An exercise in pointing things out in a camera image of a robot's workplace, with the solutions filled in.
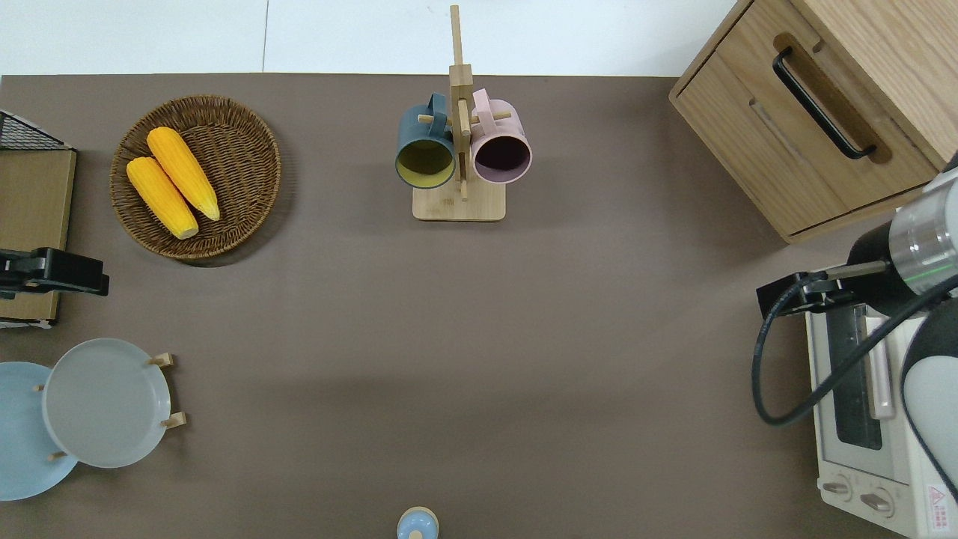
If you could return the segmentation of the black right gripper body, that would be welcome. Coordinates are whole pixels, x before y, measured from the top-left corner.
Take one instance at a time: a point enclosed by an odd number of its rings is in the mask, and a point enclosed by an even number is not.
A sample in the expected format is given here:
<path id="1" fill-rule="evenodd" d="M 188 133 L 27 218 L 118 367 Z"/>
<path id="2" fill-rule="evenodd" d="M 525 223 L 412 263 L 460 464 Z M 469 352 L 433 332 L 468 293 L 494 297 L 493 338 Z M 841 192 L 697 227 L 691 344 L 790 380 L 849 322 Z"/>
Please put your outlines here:
<path id="1" fill-rule="evenodd" d="M 764 320 L 810 311 L 824 314 L 861 305 L 863 299 L 834 270 L 795 272 L 756 289 Z"/>

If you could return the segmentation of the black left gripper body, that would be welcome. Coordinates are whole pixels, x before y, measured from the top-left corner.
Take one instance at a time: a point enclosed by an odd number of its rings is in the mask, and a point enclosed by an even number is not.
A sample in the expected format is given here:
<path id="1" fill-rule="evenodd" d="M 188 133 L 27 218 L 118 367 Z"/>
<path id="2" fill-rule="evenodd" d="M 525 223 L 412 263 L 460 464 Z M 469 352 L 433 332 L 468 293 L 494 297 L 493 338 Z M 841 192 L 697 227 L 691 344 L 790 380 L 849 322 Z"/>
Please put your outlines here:
<path id="1" fill-rule="evenodd" d="M 54 248 L 31 252 L 1 250 L 1 296 L 13 299 L 20 294 L 52 291 L 108 296 L 110 278 L 97 259 Z"/>

